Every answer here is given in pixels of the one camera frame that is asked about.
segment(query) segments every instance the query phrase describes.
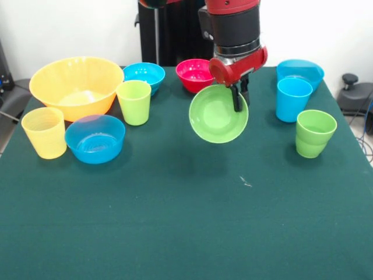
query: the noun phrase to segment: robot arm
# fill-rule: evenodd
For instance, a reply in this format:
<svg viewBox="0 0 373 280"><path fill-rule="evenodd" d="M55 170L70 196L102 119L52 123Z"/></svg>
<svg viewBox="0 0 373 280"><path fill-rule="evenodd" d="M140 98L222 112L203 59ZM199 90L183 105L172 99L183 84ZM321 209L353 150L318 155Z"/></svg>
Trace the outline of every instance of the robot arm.
<svg viewBox="0 0 373 280"><path fill-rule="evenodd" d="M148 8L160 8L181 0L139 0ZM261 68L268 52L260 41L261 0L205 0L199 10L202 36L214 41L210 72L218 83L232 90L235 111L242 110L238 92L248 98L249 74Z"/></svg>

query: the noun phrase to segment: blue cup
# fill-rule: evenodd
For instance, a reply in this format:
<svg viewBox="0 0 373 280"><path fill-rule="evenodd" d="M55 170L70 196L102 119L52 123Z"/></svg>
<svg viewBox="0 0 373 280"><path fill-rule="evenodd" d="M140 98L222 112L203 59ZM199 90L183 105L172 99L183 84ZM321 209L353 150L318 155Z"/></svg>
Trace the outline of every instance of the blue cup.
<svg viewBox="0 0 373 280"><path fill-rule="evenodd" d="M139 80L147 82L152 87L152 96L159 90L166 72L154 63L140 62L124 68L124 81Z"/></svg>
<svg viewBox="0 0 373 280"><path fill-rule="evenodd" d="M110 115L90 115L73 122L65 140L82 162L97 165L109 162L122 151L124 124Z"/></svg>
<svg viewBox="0 0 373 280"><path fill-rule="evenodd" d="M313 91L305 80L285 78L277 84L276 116L285 123L297 121Z"/></svg>
<svg viewBox="0 0 373 280"><path fill-rule="evenodd" d="M277 68L277 81L285 78L299 78L309 82L316 91L322 79L324 78L324 70L311 61L301 59L291 59L281 62Z"/></svg>

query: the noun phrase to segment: bowl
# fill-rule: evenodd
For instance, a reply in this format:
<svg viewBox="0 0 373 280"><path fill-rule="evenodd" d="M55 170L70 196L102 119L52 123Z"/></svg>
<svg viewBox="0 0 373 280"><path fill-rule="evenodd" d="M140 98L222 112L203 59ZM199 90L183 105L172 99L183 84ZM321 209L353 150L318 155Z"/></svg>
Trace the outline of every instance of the bowl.
<svg viewBox="0 0 373 280"><path fill-rule="evenodd" d="M189 92L198 93L212 85L214 77L210 73L209 63L205 59L189 59L177 65L176 74Z"/></svg>
<svg viewBox="0 0 373 280"><path fill-rule="evenodd" d="M154 63L141 62L128 65L124 68L126 81L140 80L147 82L152 87L152 96L159 90L166 73L164 69Z"/></svg>
<svg viewBox="0 0 373 280"><path fill-rule="evenodd" d="M301 59L291 59L281 62L277 68L277 82L284 78L300 78L310 83L313 91L319 87L325 76L324 70L317 64Z"/></svg>
<svg viewBox="0 0 373 280"><path fill-rule="evenodd" d="M109 162L122 151L124 124L110 115L90 115L73 122L65 140L81 162L97 165Z"/></svg>
<svg viewBox="0 0 373 280"><path fill-rule="evenodd" d="M210 143L227 143L244 131L249 108L242 100L242 111L233 107L232 92L224 85L213 85L201 90L192 100L189 108L189 120L193 130L202 139Z"/></svg>
<svg viewBox="0 0 373 280"><path fill-rule="evenodd" d="M75 57L53 62L37 71L30 81L32 95L47 107L60 109L67 121L105 114L123 82L123 70L95 57Z"/></svg>

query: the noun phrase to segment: red bowl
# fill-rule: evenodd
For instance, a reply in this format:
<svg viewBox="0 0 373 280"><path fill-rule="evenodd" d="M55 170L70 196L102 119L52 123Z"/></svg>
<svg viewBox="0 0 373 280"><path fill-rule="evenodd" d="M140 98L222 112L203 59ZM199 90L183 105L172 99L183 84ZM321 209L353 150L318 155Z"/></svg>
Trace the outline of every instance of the red bowl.
<svg viewBox="0 0 373 280"><path fill-rule="evenodd" d="M210 73L209 63L205 59L189 59L177 65L176 74L188 91L198 93L212 85L214 77Z"/></svg>

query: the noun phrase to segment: yellow cup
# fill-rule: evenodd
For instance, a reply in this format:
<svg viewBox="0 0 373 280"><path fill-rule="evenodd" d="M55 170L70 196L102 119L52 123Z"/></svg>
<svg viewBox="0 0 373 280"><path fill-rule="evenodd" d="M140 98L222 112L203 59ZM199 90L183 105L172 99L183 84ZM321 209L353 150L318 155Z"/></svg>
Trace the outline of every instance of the yellow cup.
<svg viewBox="0 0 373 280"><path fill-rule="evenodd" d="M117 87L123 118L130 125L142 125L149 119L152 87L141 80L129 80Z"/></svg>
<svg viewBox="0 0 373 280"><path fill-rule="evenodd" d="M62 111L52 107L35 109L23 117L21 125L39 157L55 159L65 153Z"/></svg>

